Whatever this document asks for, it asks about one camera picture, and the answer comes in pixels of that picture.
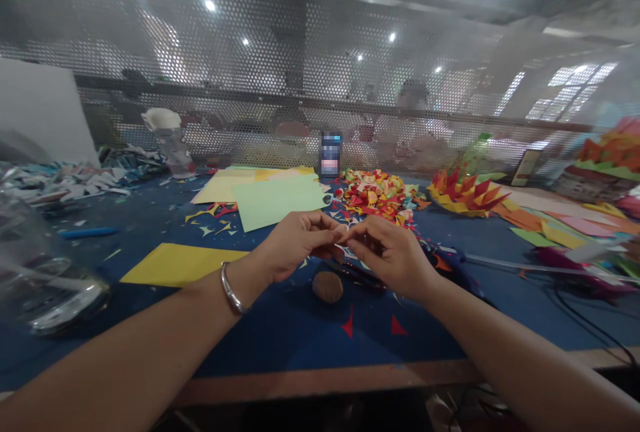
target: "blue table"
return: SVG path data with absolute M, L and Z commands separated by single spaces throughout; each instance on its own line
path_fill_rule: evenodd
M 118 227 L 110 237 L 70 243 L 77 259 L 98 270 L 110 282 L 110 306 L 93 320 L 54 338 L 31 337 L 0 325 L 0 391 L 14 390 L 90 338 L 162 300 L 175 290 L 118 282 L 161 242 L 200 247 L 252 250 L 272 227 L 244 234 L 239 215 L 221 219 L 185 216 L 205 206 L 189 204 L 195 189 L 209 179 L 187 183 L 157 178 L 122 201 L 103 195 L 79 201 L 84 210 L 54 221 L 57 230 L 83 227 Z M 220 220 L 231 221 L 234 235 L 224 231 L 202 237 L 204 225 L 220 230 Z M 415 216 L 424 239 L 456 246 L 467 253 L 518 263 L 530 263 L 531 246 L 513 234 L 506 221 L 468 219 L 430 206 Z M 121 251 L 108 260 L 112 252 Z M 592 367 L 622 365 L 602 349 L 614 347 L 606 339 L 577 323 L 549 294 L 550 279 L 526 281 L 516 271 L 468 265 L 487 298 L 502 312 L 568 351 Z M 312 260 L 296 270 L 291 280 L 272 286 L 253 310 L 211 352 L 178 397 L 177 404 L 248 401 L 293 395 L 390 389 L 411 385 L 470 382 L 480 379 L 450 334 L 422 308 L 393 294 L 377 296 L 345 283 L 345 293 L 334 306 L 316 298 L 311 290 L 314 274 L 326 266 Z M 566 296 L 584 316 L 640 353 L 640 295 L 621 299 L 618 307 L 601 301 Z M 353 320 L 353 336 L 342 328 Z M 395 320 L 406 335 L 391 333 Z

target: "metal mesh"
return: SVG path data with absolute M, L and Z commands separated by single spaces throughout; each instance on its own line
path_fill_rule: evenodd
M 154 147 L 167 107 L 195 157 L 263 167 L 315 166 L 330 129 L 344 167 L 429 174 L 488 132 L 484 170 L 544 149 L 547 177 L 637 113 L 603 108 L 620 50 L 354 0 L 1 0 L 0 55 L 72 69 L 97 144 Z

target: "silver bangle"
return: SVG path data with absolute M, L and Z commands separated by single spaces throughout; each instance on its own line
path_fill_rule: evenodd
M 244 315 L 249 312 L 249 309 L 246 309 L 242 306 L 242 302 L 240 302 L 240 299 L 236 297 L 236 295 L 231 290 L 231 287 L 229 286 L 229 282 L 227 280 L 227 264 L 229 264 L 229 262 L 222 262 L 222 272 L 220 274 L 220 276 L 222 277 L 222 288 L 225 290 L 225 294 L 227 294 L 227 298 L 229 299 L 229 303 L 231 304 L 232 308 L 236 312 L 238 312 L 238 314 Z

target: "green bottle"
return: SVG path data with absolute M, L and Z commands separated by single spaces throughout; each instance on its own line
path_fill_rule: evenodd
M 485 158 L 489 151 L 489 139 L 491 134 L 482 133 L 478 140 L 469 144 L 460 164 L 460 178 L 470 177 L 476 173 L 478 164 Z

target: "blue pen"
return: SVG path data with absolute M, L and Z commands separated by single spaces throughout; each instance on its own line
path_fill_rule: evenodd
M 82 239 L 84 237 L 100 237 L 101 235 L 111 235 L 120 232 L 120 229 L 113 227 L 101 227 L 98 229 L 85 229 L 81 231 L 58 232 L 60 237 L 66 240 Z

